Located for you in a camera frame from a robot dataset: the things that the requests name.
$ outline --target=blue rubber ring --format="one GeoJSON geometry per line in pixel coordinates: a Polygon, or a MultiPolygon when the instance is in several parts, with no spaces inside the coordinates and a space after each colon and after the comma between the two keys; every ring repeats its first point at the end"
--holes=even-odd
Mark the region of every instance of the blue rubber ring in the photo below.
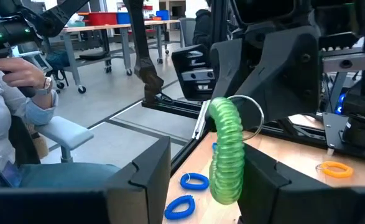
{"type": "Polygon", "coordinates": [[[192,195],[181,196],[172,201],[164,211],[164,216],[168,220],[179,220],[190,216],[195,211],[195,201],[192,195]],[[173,212],[175,208],[183,203],[189,204],[189,208],[183,212],[173,212]]]}
{"type": "Polygon", "coordinates": [[[196,173],[189,173],[189,174],[185,174],[181,177],[180,183],[181,183],[181,187],[183,187],[184,189],[187,189],[187,190],[206,190],[210,184],[210,181],[204,175],[196,174],[196,173]],[[189,178],[191,180],[192,179],[200,180],[203,183],[202,184],[189,184],[189,183],[187,183],[189,178]]]}

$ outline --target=orange rubber ring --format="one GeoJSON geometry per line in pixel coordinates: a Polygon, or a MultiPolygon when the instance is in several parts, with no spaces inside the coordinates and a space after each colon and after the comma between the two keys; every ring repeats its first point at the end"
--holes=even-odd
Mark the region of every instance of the orange rubber ring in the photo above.
{"type": "Polygon", "coordinates": [[[322,164],[320,164],[320,167],[322,168],[323,173],[325,173],[326,175],[330,175],[332,177],[337,177],[337,178],[351,177],[354,172],[354,169],[352,167],[334,161],[325,161],[322,164]],[[328,169],[329,167],[337,167],[343,169],[344,171],[343,172],[332,171],[328,169]]]}

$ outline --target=person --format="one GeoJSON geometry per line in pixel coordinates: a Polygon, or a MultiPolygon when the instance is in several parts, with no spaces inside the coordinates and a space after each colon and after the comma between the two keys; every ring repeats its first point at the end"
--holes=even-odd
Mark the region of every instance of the person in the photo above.
{"type": "Polygon", "coordinates": [[[193,33],[193,44],[204,44],[211,47],[211,0],[206,0],[209,9],[196,12],[196,26],[193,33]]]}
{"type": "Polygon", "coordinates": [[[21,58],[0,59],[0,187],[96,187],[119,170],[88,163],[14,165],[15,149],[8,140],[11,115],[44,125],[52,119],[57,104],[52,81],[40,69],[21,58]],[[26,98],[17,88],[21,86],[32,86],[35,96],[26,98]],[[6,184],[1,175],[6,169],[16,170],[21,180],[18,185],[6,184]]]}

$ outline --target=wooden table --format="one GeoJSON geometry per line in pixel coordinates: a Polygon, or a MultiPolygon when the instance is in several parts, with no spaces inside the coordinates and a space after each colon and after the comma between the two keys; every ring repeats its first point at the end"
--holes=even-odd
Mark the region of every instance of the wooden table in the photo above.
{"type": "MultiPolygon", "coordinates": [[[[159,53],[159,57],[157,59],[158,63],[163,63],[163,51],[162,51],[162,33],[161,33],[161,25],[163,24],[171,24],[180,22],[179,20],[168,20],[168,21],[145,21],[146,26],[154,26],[156,29],[156,38],[157,38],[157,50],[159,53]]],[[[129,49],[129,41],[128,41],[128,29],[131,24],[117,24],[117,25],[105,25],[105,26],[86,26],[86,27],[68,27],[64,28],[61,32],[63,37],[63,41],[65,42],[65,48],[67,51],[68,59],[70,66],[65,68],[66,71],[71,72],[73,75],[73,79],[75,81],[76,86],[80,91],[85,90],[85,87],[82,85],[80,80],[80,74],[78,73],[78,67],[89,65],[92,63],[103,62],[105,61],[105,70],[106,72],[111,72],[111,59],[113,58],[122,58],[124,60],[124,67],[126,69],[127,75],[132,74],[131,67],[131,59],[130,59],[130,49],[129,49]],[[121,50],[110,51],[109,49],[109,39],[108,39],[108,31],[107,29],[120,29],[121,35],[121,50]],[[109,56],[95,60],[95,61],[86,61],[82,59],[75,58],[75,52],[72,45],[72,40],[70,38],[70,34],[72,32],[81,32],[88,30],[100,30],[102,36],[102,45],[103,51],[109,52],[109,56]]]]}
{"type": "MultiPolygon", "coordinates": [[[[298,115],[290,119],[294,123],[299,123],[301,125],[323,128],[320,123],[317,123],[315,120],[306,116],[298,115]]],[[[195,212],[192,216],[180,221],[170,221],[164,218],[163,223],[232,224],[238,222],[240,211],[237,203],[228,206],[221,205],[212,198],[209,190],[205,192],[192,192],[181,188],[179,184],[181,176],[188,172],[197,172],[208,177],[208,168],[210,167],[211,157],[213,155],[211,146],[213,142],[216,142],[216,139],[216,133],[209,133],[170,179],[166,205],[182,195],[192,195],[196,203],[195,212]]],[[[266,153],[268,156],[283,162],[291,168],[332,187],[365,186],[364,160],[337,154],[328,156],[324,149],[261,135],[246,141],[246,143],[266,153]],[[351,166],[354,169],[353,176],[345,179],[336,179],[315,169],[316,165],[321,164],[323,161],[330,160],[342,162],[351,166]]],[[[185,209],[186,207],[181,206],[178,211],[185,209]]]]}

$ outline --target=wristwatch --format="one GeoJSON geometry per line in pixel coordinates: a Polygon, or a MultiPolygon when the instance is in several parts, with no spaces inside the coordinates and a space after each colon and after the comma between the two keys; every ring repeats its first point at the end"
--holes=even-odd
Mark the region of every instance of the wristwatch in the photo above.
{"type": "Polygon", "coordinates": [[[47,95],[52,89],[52,79],[50,77],[45,77],[44,86],[41,89],[37,89],[35,92],[38,95],[47,95]]]}

